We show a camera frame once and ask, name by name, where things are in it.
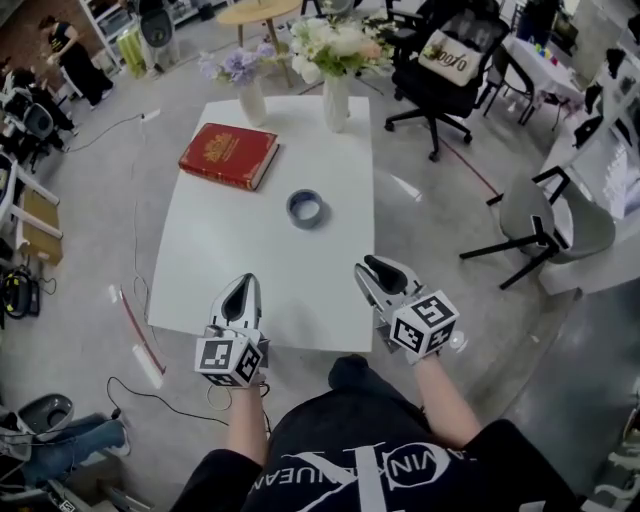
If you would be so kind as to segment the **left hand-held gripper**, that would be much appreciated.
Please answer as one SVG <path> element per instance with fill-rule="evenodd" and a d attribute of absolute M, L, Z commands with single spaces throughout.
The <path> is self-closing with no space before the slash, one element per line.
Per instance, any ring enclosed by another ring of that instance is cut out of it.
<path fill-rule="evenodd" d="M 194 371 L 212 385 L 248 388 L 268 366 L 270 341 L 257 330 L 262 317 L 261 287 L 252 273 L 239 276 L 214 299 L 206 336 L 196 341 Z M 244 328 L 222 328 L 236 322 Z"/>

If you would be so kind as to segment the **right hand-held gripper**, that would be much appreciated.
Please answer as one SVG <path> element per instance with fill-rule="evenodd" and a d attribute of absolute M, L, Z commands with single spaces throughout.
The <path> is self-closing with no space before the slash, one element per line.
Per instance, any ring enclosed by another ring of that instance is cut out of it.
<path fill-rule="evenodd" d="M 385 342 L 402 349 L 411 365 L 437 354 L 450 341 L 459 319 L 447 295 L 442 290 L 419 294 L 424 285 L 417 274 L 390 258 L 366 255 L 364 263 L 355 265 L 354 277 L 369 305 L 380 312 L 387 328 Z M 387 306 L 386 293 L 411 297 Z"/>

